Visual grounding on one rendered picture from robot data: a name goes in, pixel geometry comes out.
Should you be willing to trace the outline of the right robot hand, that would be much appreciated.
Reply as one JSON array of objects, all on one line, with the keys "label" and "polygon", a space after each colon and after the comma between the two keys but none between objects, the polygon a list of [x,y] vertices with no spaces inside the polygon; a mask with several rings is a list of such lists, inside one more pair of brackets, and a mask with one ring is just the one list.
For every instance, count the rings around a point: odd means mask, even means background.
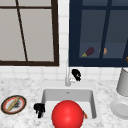
[{"label": "right robot hand", "polygon": [[77,81],[80,81],[81,80],[81,73],[78,69],[73,69],[72,70],[72,75],[75,77],[75,79]]}]

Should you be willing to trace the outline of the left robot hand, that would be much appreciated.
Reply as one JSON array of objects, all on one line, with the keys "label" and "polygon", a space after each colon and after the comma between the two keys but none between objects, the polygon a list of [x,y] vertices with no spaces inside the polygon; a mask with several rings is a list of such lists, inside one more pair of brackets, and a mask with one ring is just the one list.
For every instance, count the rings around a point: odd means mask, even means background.
[{"label": "left robot hand", "polygon": [[36,111],[38,117],[41,118],[42,114],[45,112],[45,105],[42,103],[35,103],[34,110]]}]

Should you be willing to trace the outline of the silver tap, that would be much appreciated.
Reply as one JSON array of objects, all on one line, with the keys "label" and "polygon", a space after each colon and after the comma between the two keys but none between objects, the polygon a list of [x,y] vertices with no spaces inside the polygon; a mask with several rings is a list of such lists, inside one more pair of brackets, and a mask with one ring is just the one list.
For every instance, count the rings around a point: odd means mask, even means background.
[{"label": "silver tap", "polygon": [[69,60],[66,62],[66,76],[65,76],[65,86],[70,87],[72,83],[75,83],[75,79],[70,77],[70,67]]}]

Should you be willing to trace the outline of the white sink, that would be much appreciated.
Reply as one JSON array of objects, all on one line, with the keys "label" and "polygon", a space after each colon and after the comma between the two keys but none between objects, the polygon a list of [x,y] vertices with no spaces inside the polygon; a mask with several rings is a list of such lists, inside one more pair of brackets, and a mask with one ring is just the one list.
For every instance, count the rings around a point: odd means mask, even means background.
[{"label": "white sink", "polygon": [[43,118],[46,120],[51,120],[52,110],[58,102],[72,100],[87,114],[85,122],[101,121],[95,84],[93,82],[81,81],[72,83],[70,87],[67,87],[64,81],[44,81],[41,94],[41,103],[45,105]]}]

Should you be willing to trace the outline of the long tan bread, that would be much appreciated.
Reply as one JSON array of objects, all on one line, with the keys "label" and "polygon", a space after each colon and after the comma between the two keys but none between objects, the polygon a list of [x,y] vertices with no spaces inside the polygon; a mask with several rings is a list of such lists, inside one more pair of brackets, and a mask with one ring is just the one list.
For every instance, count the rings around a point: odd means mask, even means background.
[{"label": "long tan bread", "polygon": [[9,105],[7,111],[11,111],[15,104],[19,101],[20,97],[15,98],[15,100]]}]

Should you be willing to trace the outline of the dark rimmed plate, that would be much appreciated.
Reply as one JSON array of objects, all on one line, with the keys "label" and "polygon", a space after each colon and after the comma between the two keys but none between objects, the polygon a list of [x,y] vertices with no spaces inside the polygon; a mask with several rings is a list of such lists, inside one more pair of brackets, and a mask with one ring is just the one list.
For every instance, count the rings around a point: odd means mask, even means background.
[{"label": "dark rimmed plate", "polygon": [[21,95],[13,95],[6,98],[1,104],[1,111],[8,115],[21,112],[27,105],[27,100]]}]

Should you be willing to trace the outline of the purple eggplant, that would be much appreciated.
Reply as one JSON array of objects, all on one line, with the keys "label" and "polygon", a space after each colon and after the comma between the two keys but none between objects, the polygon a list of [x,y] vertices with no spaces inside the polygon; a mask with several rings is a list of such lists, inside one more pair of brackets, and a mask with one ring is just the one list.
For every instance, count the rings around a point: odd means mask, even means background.
[{"label": "purple eggplant", "polygon": [[88,50],[86,52],[83,53],[83,55],[81,57],[87,57],[90,56],[94,53],[94,48],[93,47],[89,47]]}]

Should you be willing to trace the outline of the red ball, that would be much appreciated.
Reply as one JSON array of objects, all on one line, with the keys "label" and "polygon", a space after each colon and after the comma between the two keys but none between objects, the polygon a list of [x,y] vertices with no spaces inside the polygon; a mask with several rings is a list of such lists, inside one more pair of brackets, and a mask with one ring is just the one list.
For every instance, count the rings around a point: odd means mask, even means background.
[{"label": "red ball", "polygon": [[61,101],[54,107],[51,119],[55,128],[80,128],[83,111],[74,101]]}]

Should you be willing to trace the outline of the grey cylindrical jar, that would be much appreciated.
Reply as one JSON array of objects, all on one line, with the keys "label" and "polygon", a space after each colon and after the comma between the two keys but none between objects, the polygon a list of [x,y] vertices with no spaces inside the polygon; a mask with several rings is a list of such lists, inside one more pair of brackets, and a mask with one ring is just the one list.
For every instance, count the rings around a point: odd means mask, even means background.
[{"label": "grey cylindrical jar", "polygon": [[121,69],[116,91],[120,95],[128,97],[128,68]]}]

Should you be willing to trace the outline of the dark blue glass cupboard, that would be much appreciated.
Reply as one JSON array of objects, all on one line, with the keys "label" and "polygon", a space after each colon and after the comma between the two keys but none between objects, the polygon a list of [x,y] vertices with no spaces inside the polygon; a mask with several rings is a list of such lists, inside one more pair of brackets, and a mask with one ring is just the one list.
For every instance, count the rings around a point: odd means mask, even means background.
[{"label": "dark blue glass cupboard", "polygon": [[70,0],[69,66],[128,67],[128,0]]}]

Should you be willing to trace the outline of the white round plate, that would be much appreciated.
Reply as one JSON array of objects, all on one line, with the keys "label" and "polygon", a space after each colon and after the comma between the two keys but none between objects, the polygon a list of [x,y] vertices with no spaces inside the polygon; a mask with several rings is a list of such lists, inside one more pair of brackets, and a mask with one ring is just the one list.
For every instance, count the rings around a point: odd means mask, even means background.
[{"label": "white round plate", "polygon": [[110,109],[114,115],[128,120],[128,102],[123,99],[117,99],[111,102]]}]

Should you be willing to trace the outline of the brown framed window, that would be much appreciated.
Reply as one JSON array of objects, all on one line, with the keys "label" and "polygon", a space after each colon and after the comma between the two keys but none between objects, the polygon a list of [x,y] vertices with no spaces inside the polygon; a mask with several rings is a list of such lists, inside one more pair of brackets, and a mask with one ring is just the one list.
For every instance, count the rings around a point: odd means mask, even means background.
[{"label": "brown framed window", "polygon": [[58,66],[58,0],[0,0],[0,66]]}]

